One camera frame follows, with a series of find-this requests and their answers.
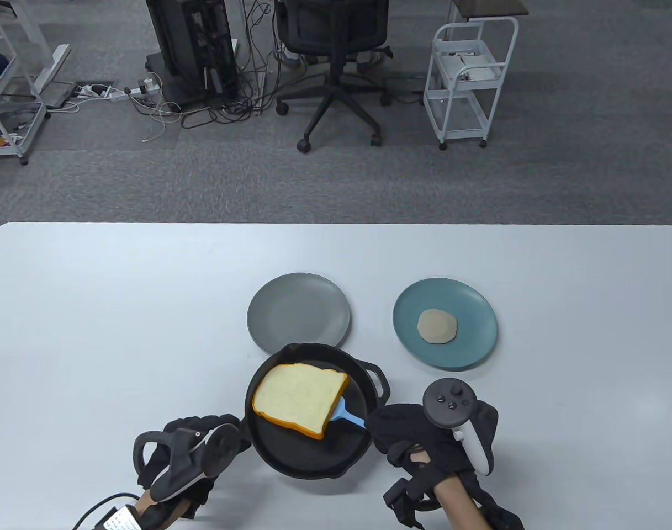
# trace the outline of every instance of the black glove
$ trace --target black glove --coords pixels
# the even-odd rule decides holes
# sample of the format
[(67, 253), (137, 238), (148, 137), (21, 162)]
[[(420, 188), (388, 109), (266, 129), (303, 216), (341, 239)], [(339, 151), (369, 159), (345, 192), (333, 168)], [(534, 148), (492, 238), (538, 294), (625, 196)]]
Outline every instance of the black glove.
[(420, 467), (411, 461), (407, 451), (415, 445), (427, 452), (431, 463), (442, 475), (442, 480), (465, 470), (473, 470), (461, 442), (454, 439), (451, 429), (435, 426), (426, 417), (421, 405), (396, 404), (375, 409), (366, 419), (366, 429), (373, 435), (375, 448), (398, 459), (396, 465), (399, 464), (411, 475)]
[[(413, 475), (406, 487), (412, 498), (424, 492), (427, 497), (435, 499), (432, 488), (442, 480), (458, 475), (466, 492), (481, 505), (480, 513), (494, 530), (525, 530), (517, 515), (498, 506), (493, 497), (480, 487), (474, 467), (461, 442), (454, 439), (451, 429), (435, 426), (426, 417), (421, 405), (394, 404), (375, 409), (366, 419), (366, 429), (373, 435), (375, 448), (386, 454), (391, 464)], [(427, 452), (431, 464), (425, 466), (411, 461), (411, 452), (418, 449), (415, 446)], [(411, 505), (403, 503), (401, 497), (399, 505), (388, 502), (387, 497), (396, 491), (396, 486), (385, 494), (385, 502), (395, 511), (400, 522), (422, 528), (414, 519)], [(422, 507), (417, 509), (430, 510), (431, 504), (422, 503)]]
[[(240, 421), (232, 414), (204, 417), (192, 416), (169, 422), (166, 427), (164, 427), (164, 432), (175, 432), (179, 428), (184, 428), (201, 432), (202, 435), (205, 436), (205, 434), (207, 434), (211, 429), (226, 423), (232, 424), (238, 428), (240, 427)], [(199, 442), (201, 439), (202, 437), (197, 437), (196, 442)], [(240, 444), (240, 452), (246, 451), (249, 448), (250, 442), (243, 439)], [(145, 490), (148, 490), (151, 487), (152, 482), (154, 482), (156, 479), (157, 475), (159, 475), (159, 473), (169, 465), (169, 461), (169, 448), (166, 445), (157, 444), (157, 447), (154, 449), (149, 462), (147, 462), (142, 472), (140, 472), (137, 479), (137, 484), (141, 485)], [(208, 494), (213, 489), (214, 484), (215, 478), (199, 480), (196, 482), (196, 484), (188, 487), (187, 490), (177, 495), (177, 497), (160, 503), (164, 505), (161, 507), (162, 512), (170, 513), (179, 504), (179, 502), (182, 500), (189, 500), (191, 505), (184, 515), (182, 515), (182, 517), (185, 519), (193, 519), (194, 515), (196, 515), (196, 510), (198, 507), (204, 505), (208, 500)]]

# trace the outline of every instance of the computer tower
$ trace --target computer tower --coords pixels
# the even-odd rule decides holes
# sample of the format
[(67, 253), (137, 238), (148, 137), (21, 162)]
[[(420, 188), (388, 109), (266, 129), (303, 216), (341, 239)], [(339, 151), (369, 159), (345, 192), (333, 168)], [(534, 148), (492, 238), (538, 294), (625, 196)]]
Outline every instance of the computer tower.
[[(192, 99), (235, 99), (240, 79), (232, 50), (225, 0), (146, 0), (161, 50), (166, 88), (180, 87)], [(161, 68), (156, 55), (148, 68)], [(172, 76), (177, 79), (164, 79)], [(189, 94), (172, 95), (187, 99)]]

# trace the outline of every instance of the flatbread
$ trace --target flatbread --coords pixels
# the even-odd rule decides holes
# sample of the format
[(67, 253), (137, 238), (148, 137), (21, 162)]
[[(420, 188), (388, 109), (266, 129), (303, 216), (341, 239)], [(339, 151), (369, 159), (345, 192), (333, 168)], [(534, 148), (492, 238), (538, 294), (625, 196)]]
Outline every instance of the flatbread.
[(417, 322), (421, 338), (431, 344), (445, 344), (454, 340), (458, 327), (454, 315), (438, 309), (422, 311)]

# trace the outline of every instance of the bread slice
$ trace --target bread slice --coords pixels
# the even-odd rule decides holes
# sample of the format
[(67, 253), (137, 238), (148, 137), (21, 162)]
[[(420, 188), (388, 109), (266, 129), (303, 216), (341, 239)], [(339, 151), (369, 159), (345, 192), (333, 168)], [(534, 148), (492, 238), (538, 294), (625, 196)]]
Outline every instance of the bread slice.
[(278, 364), (262, 379), (252, 409), (267, 421), (323, 439), (326, 424), (348, 386), (348, 374), (311, 364)]

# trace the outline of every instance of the cast iron skillet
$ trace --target cast iron skillet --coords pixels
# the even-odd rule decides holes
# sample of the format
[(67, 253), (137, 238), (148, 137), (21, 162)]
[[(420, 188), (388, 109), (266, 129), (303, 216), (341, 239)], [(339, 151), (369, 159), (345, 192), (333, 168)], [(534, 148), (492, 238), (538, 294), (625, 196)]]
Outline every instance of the cast iron skillet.
[[(368, 450), (373, 441), (368, 431), (349, 421), (333, 421), (326, 426), (324, 439), (312, 439), (300, 432), (276, 426), (252, 409), (252, 397), (267, 373), (277, 364), (306, 363), (348, 374), (343, 396), (351, 414), (367, 417), (389, 399), (389, 384), (378, 366), (358, 361), (348, 353), (325, 344), (289, 344), (270, 356), (250, 381), (245, 396), (243, 435), (270, 467), (295, 479), (335, 479), (342, 476)], [(382, 396), (368, 372), (382, 386)]]

